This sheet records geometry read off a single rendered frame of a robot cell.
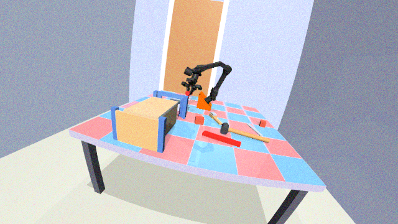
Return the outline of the black-headed mallet with wooden handle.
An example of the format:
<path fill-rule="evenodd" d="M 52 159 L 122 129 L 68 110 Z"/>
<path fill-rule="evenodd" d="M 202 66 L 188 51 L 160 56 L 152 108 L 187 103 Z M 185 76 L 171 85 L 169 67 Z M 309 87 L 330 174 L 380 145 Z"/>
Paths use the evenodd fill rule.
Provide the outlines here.
<path fill-rule="evenodd" d="M 242 135 L 242 136 L 245 136 L 245 137 L 250 137 L 250 138 L 253 138 L 253 139 L 256 139 L 256 140 L 260 140 L 260 141 L 263 141 L 263 142 L 269 142 L 270 141 L 270 139 L 265 138 L 265 137 L 261 137 L 261 136 L 255 135 L 255 134 L 250 134 L 250 133 L 247 133 L 247 132 L 244 132 L 244 131 L 240 131 L 240 130 L 234 129 L 234 128 L 229 128 L 229 124 L 228 123 L 223 123 L 222 127 L 221 127 L 221 133 L 222 134 L 227 134 L 228 131 L 232 132 L 232 133 L 236 133 L 236 134 Z"/>

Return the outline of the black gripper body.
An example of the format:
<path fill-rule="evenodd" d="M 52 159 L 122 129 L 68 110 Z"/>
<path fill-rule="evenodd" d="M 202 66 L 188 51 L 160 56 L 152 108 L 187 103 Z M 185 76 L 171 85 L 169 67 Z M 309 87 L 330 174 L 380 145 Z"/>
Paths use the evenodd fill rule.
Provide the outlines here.
<path fill-rule="evenodd" d="M 191 79 L 192 79 L 192 78 L 195 78 L 195 77 L 191 77 Z M 181 85 L 182 85 L 182 86 L 188 85 L 189 87 L 190 87 L 190 86 L 194 86 L 196 89 L 198 88 L 199 90 L 202 90 L 202 86 L 199 85 L 199 84 L 196 84 L 196 83 L 197 83 L 197 79 L 195 78 L 195 83 L 194 83 L 194 84 L 192 84 L 192 83 L 190 83 L 190 82 L 189 82 L 188 84 L 187 84 L 186 82 L 181 82 Z"/>

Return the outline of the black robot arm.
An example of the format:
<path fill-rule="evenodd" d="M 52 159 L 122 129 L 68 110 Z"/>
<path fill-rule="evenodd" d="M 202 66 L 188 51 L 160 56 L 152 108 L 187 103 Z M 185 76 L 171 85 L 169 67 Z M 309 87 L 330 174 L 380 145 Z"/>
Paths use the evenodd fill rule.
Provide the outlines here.
<path fill-rule="evenodd" d="M 216 97 L 218 96 L 218 92 L 219 89 L 221 88 L 221 85 L 223 83 L 223 81 L 225 80 L 225 78 L 229 75 L 229 73 L 232 71 L 232 68 L 229 65 L 224 64 L 222 61 L 219 62 L 215 62 L 215 63 L 209 63 L 206 65 L 197 65 L 195 68 L 191 69 L 189 67 L 186 68 L 184 74 L 195 77 L 196 79 L 198 79 L 199 76 L 201 76 L 201 72 L 204 72 L 208 69 L 211 68 L 215 68 L 215 67 L 219 67 L 221 66 L 223 68 L 223 73 L 220 76 L 218 83 L 216 84 L 215 87 L 212 87 L 211 91 L 210 91 L 210 95 L 207 96 L 205 99 L 205 101 L 209 104 L 209 102 L 211 102 L 212 100 L 215 101 Z M 187 78 L 186 82 L 190 82 L 192 84 L 195 83 L 195 78 Z"/>

